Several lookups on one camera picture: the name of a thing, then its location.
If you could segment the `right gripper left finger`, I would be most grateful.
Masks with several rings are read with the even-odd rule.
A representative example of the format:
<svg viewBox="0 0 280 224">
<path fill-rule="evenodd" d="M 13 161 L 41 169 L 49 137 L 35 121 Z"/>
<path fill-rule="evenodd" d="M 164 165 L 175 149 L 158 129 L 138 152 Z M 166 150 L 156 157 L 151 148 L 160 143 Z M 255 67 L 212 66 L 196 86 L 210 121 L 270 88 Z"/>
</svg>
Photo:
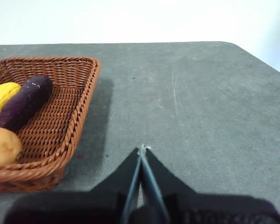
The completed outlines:
<svg viewBox="0 0 280 224">
<path fill-rule="evenodd" d="M 137 206 L 140 160 L 135 148 L 89 191 L 34 193 L 16 200 L 6 224 L 119 224 Z"/>
</svg>

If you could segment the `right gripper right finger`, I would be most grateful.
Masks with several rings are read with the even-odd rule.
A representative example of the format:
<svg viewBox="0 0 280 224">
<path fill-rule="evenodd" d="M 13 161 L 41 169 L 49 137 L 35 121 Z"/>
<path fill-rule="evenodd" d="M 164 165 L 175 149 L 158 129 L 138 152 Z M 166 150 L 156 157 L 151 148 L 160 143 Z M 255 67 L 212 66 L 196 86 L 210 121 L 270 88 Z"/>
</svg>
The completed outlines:
<svg viewBox="0 0 280 224">
<path fill-rule="evenodd" d="M 264 199 L 194 191 L 147 148 L 138 151 L 146 204 L 163 224 L 280 224 L 280 213 Z"/>
</svg>

